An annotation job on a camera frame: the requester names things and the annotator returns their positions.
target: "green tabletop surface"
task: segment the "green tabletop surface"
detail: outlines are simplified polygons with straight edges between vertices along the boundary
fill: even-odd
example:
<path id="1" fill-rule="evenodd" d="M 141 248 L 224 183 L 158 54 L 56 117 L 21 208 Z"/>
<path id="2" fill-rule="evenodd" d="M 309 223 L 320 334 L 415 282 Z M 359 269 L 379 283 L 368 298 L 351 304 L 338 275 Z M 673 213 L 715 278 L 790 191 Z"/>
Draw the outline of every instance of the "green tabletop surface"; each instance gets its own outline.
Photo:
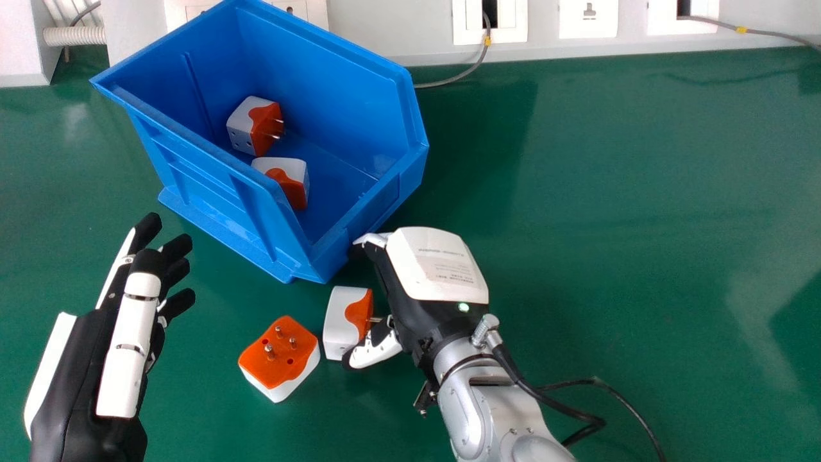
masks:
<path id="1" fill-rule="evenodd" d="M 23 405 L 57 314 L 93 308 L 156 210 L 158 243 L 194 239 L 197 303 L 150 374 L 146 461 L 453 460 L 438 410 L 411 407 L 423 376 L 407 356 L 363 372 L 323 360 L 280 404 L 245 381 L 236 360 L 271 322 L 321 336 L 332 286 L 377 289 L 373 269 L 285 285 L 183 222 L 157 203 L 125 111 L 88 83 L 104 49 L 71 56 L 49 87 L 0 90 L 0 459 L 28 457 Z M 486 64 L 418 96 L 424 181 L 383 230 L 464 238 L 531 382 L 603 378 L 669 460 L 821 460 L 821 56 Z M 608 421 L 580 460 L 654 460 L 615 400 L 554 394 Z M 579 427 L 544 415 L 559 438 Z"/>

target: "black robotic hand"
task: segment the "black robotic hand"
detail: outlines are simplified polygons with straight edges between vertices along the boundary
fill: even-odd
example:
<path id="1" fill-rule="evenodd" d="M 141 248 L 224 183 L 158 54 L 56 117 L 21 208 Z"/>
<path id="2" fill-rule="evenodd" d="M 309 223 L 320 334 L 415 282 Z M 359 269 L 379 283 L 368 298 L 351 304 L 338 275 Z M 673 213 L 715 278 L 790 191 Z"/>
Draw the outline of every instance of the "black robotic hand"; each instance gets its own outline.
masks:
<path id="1" fill-rule="evenodd" d="M 30 461 L 143 460 L 146 374 L 168 324 L 195 301 L 191 289 L 167 298 L 188 275 L 191 238 L 146 248 L 162 226 L 151 213 L 131 229 L 92 312 L 57 317 L 25 403 Z"/>

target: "orange and white plug adapter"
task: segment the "orange and white plug adapter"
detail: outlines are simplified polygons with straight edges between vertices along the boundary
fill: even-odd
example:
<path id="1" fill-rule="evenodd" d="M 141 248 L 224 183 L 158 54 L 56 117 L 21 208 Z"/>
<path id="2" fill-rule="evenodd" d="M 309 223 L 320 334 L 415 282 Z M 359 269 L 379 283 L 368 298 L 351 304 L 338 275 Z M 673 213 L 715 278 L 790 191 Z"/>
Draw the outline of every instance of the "orange and white plug adapter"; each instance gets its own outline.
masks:
<path id="1" fill-rule="evenodd" d="M 370 330 L 373 314 L 374 293 L 370 289 L 334 287 L 322 329 L 325 358 L 341 361 L 342 355 L 354 348 Z"/>
<path id="2" fill-rule="evenodd" d="M 285 134 L 279 103 L 249 96 L 234 109 L 225 124 L 231 146 L 246 154 L 262 157 Z"/>
<path id="3" fill-rule="evenodd" d="M 251 385 L 279 403 L 319 364 L 319 341 L 293 318 L 283 316 L 242 352 L 239 364 Z"/>
<path id="4" fill-rule="evenodd" d="M 282 192 L 294 210 L 308 207 L 308 165 L 302 159 L 287 157 L 258 157 L 251 167 L 279 183 Z"/>

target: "robotic hand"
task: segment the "robotic hand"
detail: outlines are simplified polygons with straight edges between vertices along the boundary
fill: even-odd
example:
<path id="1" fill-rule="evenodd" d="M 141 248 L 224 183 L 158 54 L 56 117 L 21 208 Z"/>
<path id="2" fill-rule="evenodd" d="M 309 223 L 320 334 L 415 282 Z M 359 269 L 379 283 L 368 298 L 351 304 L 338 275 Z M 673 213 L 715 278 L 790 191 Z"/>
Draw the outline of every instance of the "robotic hand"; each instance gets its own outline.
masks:
<path id="1" fill-rule="evenodd" d="M 344 365 L 361 369 L 410 353 L 427 378 L 415 407 L 424 415 L 438 404 L 460 462 L 575 460 L 516 370 L 489 313 L 488 286 L 459 236 L 400 228 L 366 234 L 354 249 L 376 265 L 391 315 L 342 357 Z"/>
<path id="2" fill-rule="evenodd" d="M 25 403 L 31 461 L 143 460 L 146 374 L 168 324 L 195 301 L 191 289 L 166 298 L 188 275 L 191 238 L 146 248 L 162 226 L 151 213 L 131 229 L 92 312 L 57 317 Z"/>

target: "blue storage container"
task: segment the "blue storage container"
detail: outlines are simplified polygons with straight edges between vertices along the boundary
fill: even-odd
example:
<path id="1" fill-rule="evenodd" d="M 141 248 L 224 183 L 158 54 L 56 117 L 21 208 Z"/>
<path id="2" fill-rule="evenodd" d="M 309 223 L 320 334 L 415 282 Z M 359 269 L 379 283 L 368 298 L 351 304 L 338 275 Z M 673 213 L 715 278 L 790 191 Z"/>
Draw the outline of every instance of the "blue storage container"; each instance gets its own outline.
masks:
<path id="1" fill-rule="evenodd" d="M 422 180 L 408 71 L 258 0 L 222 2 L 91 82 L 128 111 L 160 202 L 282 282 L 327 282 Z M 231 148 L 225 122 L 249 95 L 282 106 L 270 154 L 308 164 L 306 210 Z"/>

